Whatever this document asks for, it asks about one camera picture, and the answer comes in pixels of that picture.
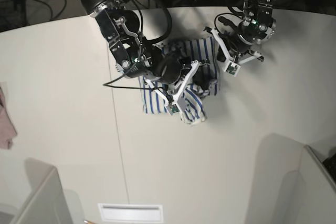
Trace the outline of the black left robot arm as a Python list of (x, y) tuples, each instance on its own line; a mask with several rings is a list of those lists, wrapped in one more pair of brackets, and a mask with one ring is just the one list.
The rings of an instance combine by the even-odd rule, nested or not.
[(225, 0), (229, 13), (215, 17), (214, 24), (222, 23), (232, 29), (231, 34), (219, 32), (231, 60), (244, 64), (251, 60), (264, 60), (254, 47), (270, 39), (276, 30), (272, 16), (275, 0)]

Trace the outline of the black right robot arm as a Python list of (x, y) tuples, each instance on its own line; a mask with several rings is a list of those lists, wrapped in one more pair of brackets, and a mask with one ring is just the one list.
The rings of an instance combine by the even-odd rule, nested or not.
[(163, 85), (176, 84), (191, 72), (192, 58), (181, 49), (162, 51), (159, 43), (166, 40), (173, 28), (169, 10), (160, 0), (154, 0), (163, 12), (165, 32), (154, 39), (143, 33), (141, 11), (126, 9), (135, 0), (80, 0), (86, 13), (99, 25), (116, 67), (122, 78), (145, 77)]

